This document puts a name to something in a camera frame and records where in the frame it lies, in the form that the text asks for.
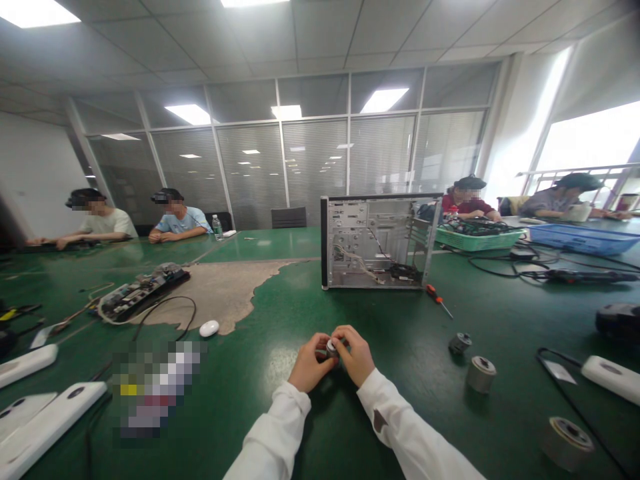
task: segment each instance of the white computer mouse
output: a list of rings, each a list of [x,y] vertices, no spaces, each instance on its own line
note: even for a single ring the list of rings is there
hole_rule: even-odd
[[[220,324],[216,320],[209,320],[200,326],[200,336],[210,337],[218,331],[218,328],[220,328]]]

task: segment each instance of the green tabletop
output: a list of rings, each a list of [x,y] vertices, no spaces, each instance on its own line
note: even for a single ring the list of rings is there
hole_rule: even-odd
[[[246,237],[256,240],[244,240]],[[193,248],[193,244],[176,243],[166,250],[168,258],[161,254],[164,246],[152,250],[155,245],[141,243],[140,247],[153,252],[144,259],[158,263],[192,261],[207,251],[202,244],[201,249],[187,254],[181,252],[182,245],[186,250]],[[109,406],[92,435],[95,478],[222,478],[253,422],[268,410],[273,390],[288,377],[299,346],[314,332],[331,332],[343,323],[352,324],[368,340],[376,365],[416,412],[488,479],[571,477],[546,460],[539,450],[539,436],[551,416],[583,424],[536,362],[537,348],[557,349],[581,361],[600,355],[640,371],[637,349],[602,338],[594,328],[596,310],[608,303],[637,301],[638,284],[530,285],[476,270],[462,256],[438,253],[432,259],[429,282],[444,298],[455,318],[452,321],[421,292],[323,291],[320,261],[309,261],[320,255],[318,229],[240,232],[224,243],[207,245],[213,249],[203,262],[306,261],[282,268],[279,275],[256,288],[255,308],[235,332],[206,340],[209,352],[200,374],[160,438],[145,447],[126,448],[113,429],[119,410]],[[100,255],[120,255],[114,247],[106,247]],[[638,263],[640,255],[633,258]],[[63,260],[52,257],[47,261],[63,265]],[[136,274],[134,261],[92,271],[87,260],[81,260],[86,267],[76,270],[46,268],[39,273],[4,274],[0,277],[3,298],[16,305],[42,302],[43,314],[51,321],[60,320],[86,302],[80,288],[106,281],[120,285]],[[607,264],[588,257],[580,261],[587,260]],[[146,261],[138,265],[142,272],[150,270]],[[76,381],[86,381],[113,352],[150,351],[154,344],[157,348],[160,342],[177,336],[170,325],[145,326],[139,344],[132,347],[133,330],[128,325],[113,327],[78,318],[60,336],[74,334],[61,344],[56,364],[2,389],[0,408],[23,395],[62,391]],[[464,359],[452,357],[447,350],[450,338],[459,331],[469,333],[473,340]],[[30,340],[21,340],[19,347]],[[192,331],[186,340],[201,339]],[[465,388],[473,355],[487,357],[498,371],[486,397]],[[590,383],[578,371],[570,371],[578,382],[578,386],[565,386],[570,396],[627,470],[637,473],[640,409]],[[312,392],[311,402],[294,478],[403,478],[393,452],[376,439],[343,370],[323,380]],[[86,424],[87,416],[25,478],[86,477]],[[621,478],[602,448],[596,445],[596,449],[574,478]]]

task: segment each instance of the person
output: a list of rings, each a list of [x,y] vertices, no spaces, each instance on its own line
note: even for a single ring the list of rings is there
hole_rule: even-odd
[[[487,217],[491,221],[501,221],[502,217],[496,209],[480,199],[480,190],[486,186],[487,182],[475,175],[454,182],[442,197],[442,212],[446,213],[456,205],[459,219]]]
[[[184,205],[185,198],[176,189],[164,188],[151,197],[162,205],[165,214],[149,234],[150,243],[184,240],[213,233],[202,210]]]
[[[106,196],[96,189],[72,191],[65,205],[73,210],[87,212],[80,229],[57,239],[40,237],[27,240],[27,244],[55,243],[58,250],[64,250],[69,243],[82,240],[121,241],[137,238],[138,234],[127,212],[108,206],[106,200]]]
[[[570,173],[555,182],[555,185],[546,190],[540,190],[524,202],[518,211],[521,217],[554,217],[560,218],[572,205],[582,203],[580,195],[584,192],[602,188],[604,184],[596,177],[588,173]],[[592,209],[590,217],[609,217],[614,219],[630,218],[623,212],[607,212],[600,209]]]
[[[331,337],[316,333],[298,352],[289,380],[273,393],[268,413],[253,424],[242,451],[224,480],[290,479],[300,447],[305,418],[311,409],[308,393],[337,364],[316,350],[327,342],[336,346],[378,439],[392,448],[405,478],[483,480],[484,477],[456,448],[429,426],[375,367],[369,344],[350,325]]]

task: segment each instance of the small cylindrical part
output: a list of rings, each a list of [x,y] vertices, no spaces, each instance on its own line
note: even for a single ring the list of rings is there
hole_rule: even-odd
[[[458,333],[449,342],[450,352],[462,355],[471,346],[471,337],[468,333]]]
[[[489,393],[493,379],[496,376],[493,364],[483,357],[474,357],[467,370],[467,384],[476,392]]]
[[[576,424],[560,417],[551,417],[541,442],[542,451],[558,467],[574,472],[595,450],[589,436]]]

